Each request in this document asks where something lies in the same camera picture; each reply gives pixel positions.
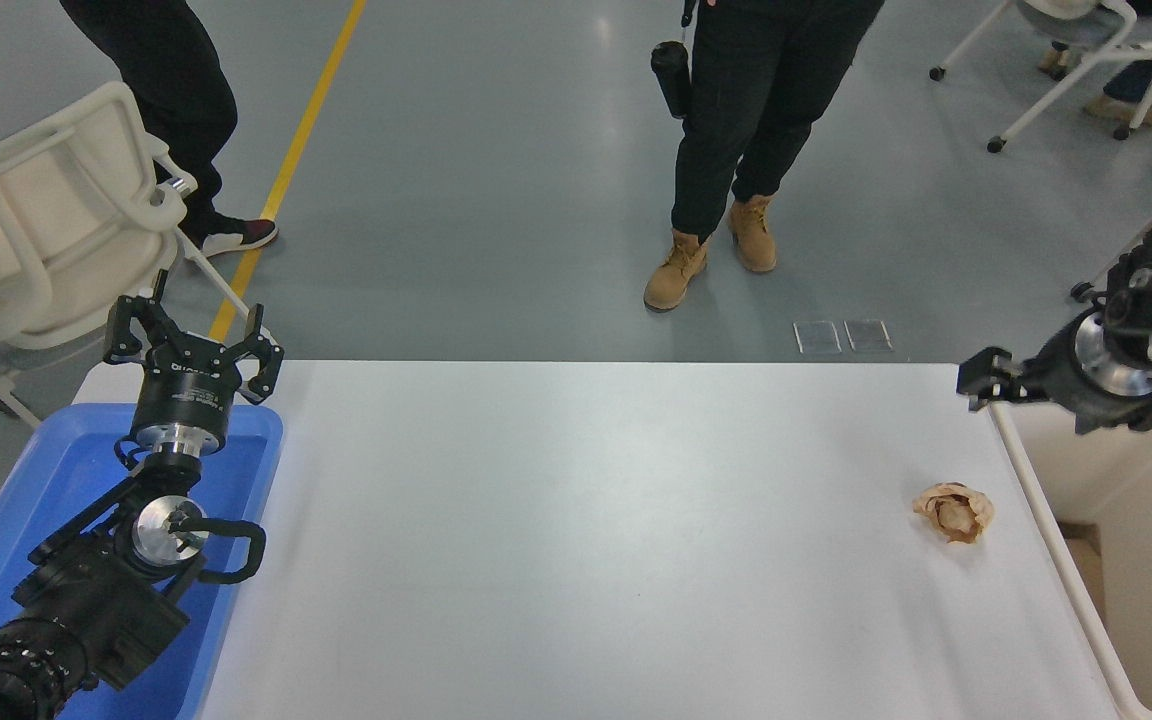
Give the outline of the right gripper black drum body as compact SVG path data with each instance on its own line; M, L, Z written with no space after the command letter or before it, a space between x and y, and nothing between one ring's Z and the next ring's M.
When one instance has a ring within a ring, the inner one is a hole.
M1030 361L1047 400L1075 416L1075 430L1152 429L1149 344L1111 334L1059 334Z

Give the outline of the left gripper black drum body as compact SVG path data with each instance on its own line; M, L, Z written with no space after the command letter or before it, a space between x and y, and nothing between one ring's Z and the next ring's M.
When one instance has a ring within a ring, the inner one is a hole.
M143 361L132 433L177 424L225 434L238 382L229 348L207 338L151 346Z

